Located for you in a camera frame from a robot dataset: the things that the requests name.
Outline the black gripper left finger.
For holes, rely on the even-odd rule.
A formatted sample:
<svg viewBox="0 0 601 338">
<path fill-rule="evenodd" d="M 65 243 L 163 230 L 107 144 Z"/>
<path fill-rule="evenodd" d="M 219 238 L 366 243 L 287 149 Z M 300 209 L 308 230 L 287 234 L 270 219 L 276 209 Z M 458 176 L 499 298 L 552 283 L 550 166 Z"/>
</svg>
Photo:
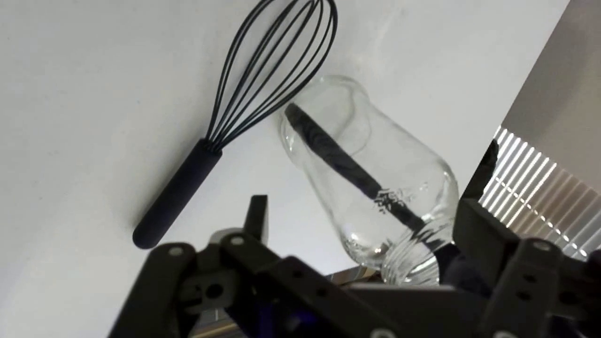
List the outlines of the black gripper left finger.
<svg viewBox="0 0 601 338">
<path fill-rule="evenodd" d="M 253 194 L 247 204 L 244 232 L 259 241 L 266 241 L 266 223 L 268 223 L 268 196 Z"/>
</svg>

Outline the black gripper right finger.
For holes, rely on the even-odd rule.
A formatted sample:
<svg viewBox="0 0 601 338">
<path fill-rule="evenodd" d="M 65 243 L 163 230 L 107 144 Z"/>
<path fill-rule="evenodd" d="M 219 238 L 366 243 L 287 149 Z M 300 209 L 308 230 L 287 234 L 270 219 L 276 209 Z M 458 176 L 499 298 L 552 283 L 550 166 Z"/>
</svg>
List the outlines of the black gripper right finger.
<svg viewBox="0 0 601 338">
<path fill-rule="evenodd" d="M 499 144 L 492 140 L 458 200 L 452 238 L 460 255 L 452 260 L 452 279 L 462 288 L 492 288 L 518 243 L 480 202 L 497 166 L 497 155 Z"/>
</svg>

